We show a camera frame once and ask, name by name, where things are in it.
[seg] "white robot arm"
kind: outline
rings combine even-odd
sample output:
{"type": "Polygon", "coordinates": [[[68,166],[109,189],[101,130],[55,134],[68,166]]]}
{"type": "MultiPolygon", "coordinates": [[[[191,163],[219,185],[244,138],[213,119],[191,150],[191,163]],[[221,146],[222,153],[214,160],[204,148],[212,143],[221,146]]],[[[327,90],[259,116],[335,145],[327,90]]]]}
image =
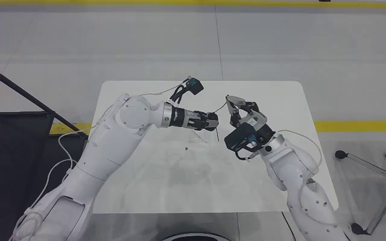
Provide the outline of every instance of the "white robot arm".
{"type": "Polygon", "coordinates": [[[319,171],[316,161],[283,135],[275,135],[255,102],[235,96],[227,96],[226,102],[230,124],[236,128],[225,138],[227,148],[240,160],[250,161],[261,156],[274,184],[281,191],[287,191],[288,209],[304,238],[310,241],[349,240],[337,224],[334,209],[322,186],[312,179],[319,171]],[[241,118],[239,110],[248,115],[241,118]],[[238,152],[242,149],[252,154],[240,157],[238,152]]]}
{"type": "MultiPolygon", "coordinates": [[[[195,81],[189,79],[187,85],[201,86],[195,81]]],[[[150,126],[213,131],[218,118],[215,113],[187,111],[169,102],[151,105],[143,96],[124,94],[97,124],[76,167],[61,185],[27,209],[11,239],[78,240],[88,226],[102,185],[130,158],[150,126]]]]}

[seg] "yellow floor stripe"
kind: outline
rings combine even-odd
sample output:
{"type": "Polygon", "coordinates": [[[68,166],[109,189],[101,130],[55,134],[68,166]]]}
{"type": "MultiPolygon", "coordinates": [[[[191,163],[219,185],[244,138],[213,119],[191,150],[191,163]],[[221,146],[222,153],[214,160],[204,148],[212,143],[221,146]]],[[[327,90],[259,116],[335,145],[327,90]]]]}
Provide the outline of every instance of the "yellow floor stripe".
{"type": "Polygon", "coordinates": [[[318,132],[386,131],[386,120],[375,121],[315,121],[318,132]]]}
{"type": "MultiPolygon", "coordinates": [[[[83,130],[91,127],[91,123],[73,123],[79,130],[83,130]]],[[[53,134],[65,134],[73,132],[73,129],[69,128],[63,123],[53,123],[49,133],[53,134]]],[[[87,135],[90,134],[90,129],[84,131],[87,135]]]]}
{"type": "Polygon", "coordinates": [[[0,0],[0,5],[223,5],[261,7],[386,8],[386,2],[317,2],[258,0],[0,0]]]}
{"type": "MultiPolygon", "coordinates": [[[[386,120],[374,121],[315,121],[318,132],[383,132],[386,131],[386,120]]],[[[74,123],[80,130],[90,128],[91,123],[74,123]]],[[[53,123],[50,134],[70,133],[72,130],[63,123],[53,123]]]]}

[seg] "black frame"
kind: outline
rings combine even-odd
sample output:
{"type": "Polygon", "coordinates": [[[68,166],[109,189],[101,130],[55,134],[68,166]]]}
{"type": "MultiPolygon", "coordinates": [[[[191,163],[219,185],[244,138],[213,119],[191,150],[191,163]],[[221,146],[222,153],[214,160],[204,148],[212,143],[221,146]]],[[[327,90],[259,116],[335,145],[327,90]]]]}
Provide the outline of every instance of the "black frame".
{"type": "MultiPolygon", "coordinates": [[[[29,94],[27,91],[25,91],[24,89],[22,89],[20,86],[18,86],[17,84],[15,84],[14,82],[12,82],[10,79],[8,79],[7,77],[5,77],[3,74],[0,74],[0,81],[3,82],[6,86],[8,86],[9,88],[13,89],[14,91],[18,92],[20,95],[22,95],[24,98],[26,98],[27,100],[31,101],[32,103],[36,104],[37,106],[39,106],[41,109],[43,109],[45,112],[47,112],[48,114],[52,115],[54,118],[60,120],[63,124],[65,124],[66,126],[68,126],[69,128],[73,129],[74,131],[79,131],[79,129],[71,124],[68,120],[66,120],[65,118],[63,118],[61,115],[59,115],[58,113],[56,113],[54,110],[50,109],[47,105],[43,104],[41,101],[39,101],[38,99],[36,99],[34,96],[32,96],[31,94],[29,94]]],[[[85,134],[84,132],[79,132],[77,133],[79,134],[81,137],[87,137],[87,134],[85,134]]]]}

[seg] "white table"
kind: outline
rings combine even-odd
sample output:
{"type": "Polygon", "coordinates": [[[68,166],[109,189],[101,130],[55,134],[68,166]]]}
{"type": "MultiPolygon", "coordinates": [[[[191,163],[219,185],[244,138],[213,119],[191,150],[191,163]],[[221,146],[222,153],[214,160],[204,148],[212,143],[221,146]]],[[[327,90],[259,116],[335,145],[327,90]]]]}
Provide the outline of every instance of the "white table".
{"type": "MultiPolygon", "coordinates": [[[[93,124],[122,93],[154,93],[176,86],[179,81],[108,81],[102,86],[93,124]]],[[[302,133],[318,145],[318,135],[302,86],[291,81],[203,81],[204,90],[183,96],[180,107],[215,111],[226,95],[255,101],[273,130],[302,133]]],[[[167,100],[172,93],[146,96],[152,103],[167,100]]],[[[286,211],[286,192],[270,180],[263,161],[240,161],[224,144],[234,128],[226,107],[217,112],[216,132],[182,128],[151,127],[132,157],[105,183],[98,194],[94,213],[225,213],[286,211]]],[[[291,133],[285,137],[318,160],[318,151],[306,139],[291,133]]],[[[314,178],[326,191],[334,209],[338,200],[323,158],[314,178]]]]}

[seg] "black fabric panel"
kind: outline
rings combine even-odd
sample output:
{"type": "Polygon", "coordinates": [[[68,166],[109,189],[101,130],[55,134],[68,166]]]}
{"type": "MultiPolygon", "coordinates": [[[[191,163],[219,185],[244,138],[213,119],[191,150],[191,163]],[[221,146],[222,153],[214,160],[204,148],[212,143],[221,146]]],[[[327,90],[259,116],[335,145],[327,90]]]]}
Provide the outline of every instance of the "black fabric panel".
{"type": "Polygon", "coordinates": [[[44,111],[0,113],[0,240],[8,240],[27,207],[52,120],[44,111]]]}

